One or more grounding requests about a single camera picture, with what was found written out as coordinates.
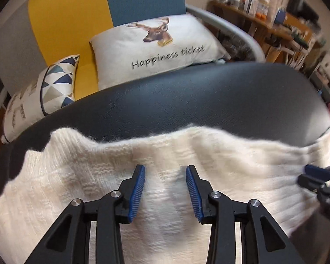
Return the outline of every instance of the deer head print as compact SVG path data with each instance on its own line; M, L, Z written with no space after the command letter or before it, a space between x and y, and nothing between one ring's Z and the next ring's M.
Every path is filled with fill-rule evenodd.
M167 24L170 22L170 19L168 17L165 17L165 18L159 18L159 20L162 22L162 24L154 28L139 23L131 23L131 24L127 24L126 26L130 28L145 29L146 31L148 31L148 34L143 39L143 42L158 41L158 45L163 47L171 43L173 41L173 38L167 32L168 29Z

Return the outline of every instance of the blue gripper pad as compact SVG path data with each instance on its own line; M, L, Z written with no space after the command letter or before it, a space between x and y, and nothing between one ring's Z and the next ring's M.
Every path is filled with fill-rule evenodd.
M131 198L129 200L129 213L128 213L129 222L132 222L137 215L139 203L141 201L142 192L144 188L144 182L145 182L145 167L142 166L139 171L139 175L136 184L134 186Z
M330 181L330 171L327 169L322 169L313 165L306 165L304 167L304 172L307 175L323 182Z
M189 167L187 167L186 169L186 183L189 191L189 196L191 197L194 215L196 218L198 218L199 222L201 222L204 217L202 199L199 195L196 183Z

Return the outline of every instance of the gray panel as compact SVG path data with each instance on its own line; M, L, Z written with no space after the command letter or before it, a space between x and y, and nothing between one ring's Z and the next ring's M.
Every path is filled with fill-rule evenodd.
M0 78L13 96L46 67L25 2L0 28Z

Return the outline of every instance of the yellow cushion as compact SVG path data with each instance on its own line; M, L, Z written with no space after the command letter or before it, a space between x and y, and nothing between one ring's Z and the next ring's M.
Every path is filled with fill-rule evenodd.
M39 49L52 64L79 54L75 99L98 91L95 58L89 40L113 28L107 0L29 0L29 18Z

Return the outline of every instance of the deer pillow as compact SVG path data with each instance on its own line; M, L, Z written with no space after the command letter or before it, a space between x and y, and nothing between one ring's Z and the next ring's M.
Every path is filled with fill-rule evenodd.
M190 14L124 24L96 35L90 42L99 90L228 55Z

